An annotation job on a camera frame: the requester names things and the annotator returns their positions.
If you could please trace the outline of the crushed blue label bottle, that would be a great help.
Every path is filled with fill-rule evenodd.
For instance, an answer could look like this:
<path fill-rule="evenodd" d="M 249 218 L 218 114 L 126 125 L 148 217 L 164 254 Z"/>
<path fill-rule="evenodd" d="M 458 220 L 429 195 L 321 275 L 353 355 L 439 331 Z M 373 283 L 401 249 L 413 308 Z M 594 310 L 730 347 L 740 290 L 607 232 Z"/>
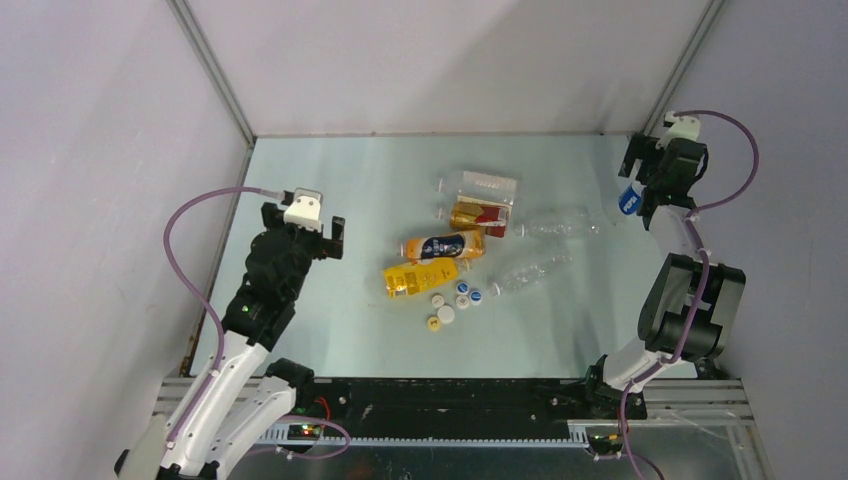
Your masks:
<path fill-rule="evenodd" d="M 612 225 L 619 225 L 635 216 L 643 200 L 645 186 L 638 180 L 631 180 L 621 189 L 606 207 L 607 219 Z"/>

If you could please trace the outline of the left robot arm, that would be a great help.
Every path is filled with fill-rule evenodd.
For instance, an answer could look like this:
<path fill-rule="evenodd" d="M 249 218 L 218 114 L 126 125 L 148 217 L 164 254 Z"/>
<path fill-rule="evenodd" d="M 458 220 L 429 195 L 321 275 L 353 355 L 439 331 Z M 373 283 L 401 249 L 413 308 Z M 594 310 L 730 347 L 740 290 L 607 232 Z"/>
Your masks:
<path fill-rule="evenodd" d="M 278 423 L 312 445 L 354 439 L 558 439 L 624 421 L 602 367 L 638 338 L 663 257 L 641 223 L 576 244 L 485 237 L 447 204 L 492 193 L 515 225 L 585 206 L 624 139 L 588 136 L 264 138 L 224 254 L 210 357 L 169 417 L 115 465 L 121 479 L 224 479 Z"/>

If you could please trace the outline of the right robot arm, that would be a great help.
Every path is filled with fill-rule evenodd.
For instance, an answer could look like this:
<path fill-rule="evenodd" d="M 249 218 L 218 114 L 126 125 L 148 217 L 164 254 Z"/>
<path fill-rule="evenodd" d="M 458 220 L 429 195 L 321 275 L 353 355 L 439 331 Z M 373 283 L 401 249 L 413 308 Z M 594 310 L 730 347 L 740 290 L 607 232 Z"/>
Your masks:
<path fill-rule="evenodd" d="M 641 218 L 665 255 L 639 313 L 637 334 L 590 367 L 581 392 L 585 411 L 606 418 L 672 367 L 716 358 L 725 348 L 746 286 L 745 273 L 710 259 L 695 222 L 691 188 L 709 161 L 705 144 L 636 134 L 620 176 L 633 187 L 619 207 Z"/>

